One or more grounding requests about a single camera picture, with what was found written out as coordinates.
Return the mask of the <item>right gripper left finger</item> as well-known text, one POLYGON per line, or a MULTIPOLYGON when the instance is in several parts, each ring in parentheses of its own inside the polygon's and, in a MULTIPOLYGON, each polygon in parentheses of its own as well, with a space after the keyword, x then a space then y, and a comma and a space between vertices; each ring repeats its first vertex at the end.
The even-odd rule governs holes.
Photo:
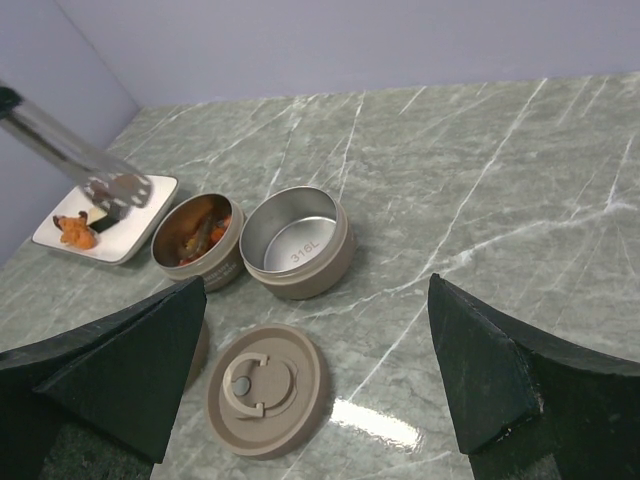
POLYGON ((2 478, 149 478, 166 453, 206 304, 194 276, 2 352, 2 478))

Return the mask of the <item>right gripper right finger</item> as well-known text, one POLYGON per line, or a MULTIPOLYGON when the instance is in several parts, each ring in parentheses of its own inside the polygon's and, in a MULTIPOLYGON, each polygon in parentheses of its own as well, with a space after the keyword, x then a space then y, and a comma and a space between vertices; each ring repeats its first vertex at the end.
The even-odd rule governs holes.
POLYGON ((428 315, 474 478, 638 478, 638 363, 533 327, 437 274, 428 315))

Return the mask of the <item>orange fried nugget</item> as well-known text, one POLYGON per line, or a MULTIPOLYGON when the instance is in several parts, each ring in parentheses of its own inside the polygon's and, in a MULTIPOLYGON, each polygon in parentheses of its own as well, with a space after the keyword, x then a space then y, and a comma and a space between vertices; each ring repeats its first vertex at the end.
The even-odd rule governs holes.
POLYGON ((54 220, 61 231, 61 243, 80 250, 90 250, 97 245, 97 239, 87 223, 87 212, 80 211, 77 217, 57 216, 54 220))

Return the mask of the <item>black white sushi piece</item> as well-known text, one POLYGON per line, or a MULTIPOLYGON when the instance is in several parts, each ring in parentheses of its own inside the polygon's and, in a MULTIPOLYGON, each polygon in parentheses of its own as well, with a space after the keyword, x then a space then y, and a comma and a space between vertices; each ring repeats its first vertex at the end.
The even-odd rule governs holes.
POLYGON ((87 213, 87 226, 95 233, 103 233, 109 230, 126 217, 126 212, 112 208, 103 210, 92 207, 87 213))

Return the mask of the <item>red shrimp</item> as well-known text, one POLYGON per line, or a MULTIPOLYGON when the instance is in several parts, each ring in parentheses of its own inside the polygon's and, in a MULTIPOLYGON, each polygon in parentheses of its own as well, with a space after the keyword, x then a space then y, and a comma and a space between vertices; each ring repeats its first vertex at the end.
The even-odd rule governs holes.
POLYGON ((196 230, 178 244, 178 265, 190 264, 216 246, 225 235, 231 219, 231 215, 205 215, 196 230))

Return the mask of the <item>metal food tongs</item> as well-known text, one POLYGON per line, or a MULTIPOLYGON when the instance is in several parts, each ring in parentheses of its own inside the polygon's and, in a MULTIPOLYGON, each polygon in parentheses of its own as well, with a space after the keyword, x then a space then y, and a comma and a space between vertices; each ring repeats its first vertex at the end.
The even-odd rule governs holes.
POLYGON ((145 184, 146 192, 140 191, 133 197, 138 206, 94 204, 103 210, 115 208, 127 214, 131 207, 146 207, 151 199, 153 185, 147 175, 91 145, 5 83, 1 85, 1 129, 70 178, 89 201, 82 187, 92 178, 132 174, 145 184))

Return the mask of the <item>dark sausage slice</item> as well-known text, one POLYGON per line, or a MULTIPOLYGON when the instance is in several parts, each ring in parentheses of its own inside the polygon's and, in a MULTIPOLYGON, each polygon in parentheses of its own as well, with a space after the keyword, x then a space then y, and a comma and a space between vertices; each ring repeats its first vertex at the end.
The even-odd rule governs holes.
POLYGON ((134 201, 140 191, 146 192, 145 184, 132 174, 120 174, 106 179, 92 178, 82 187, 83 193, 96 205, 138 206, 134 201))

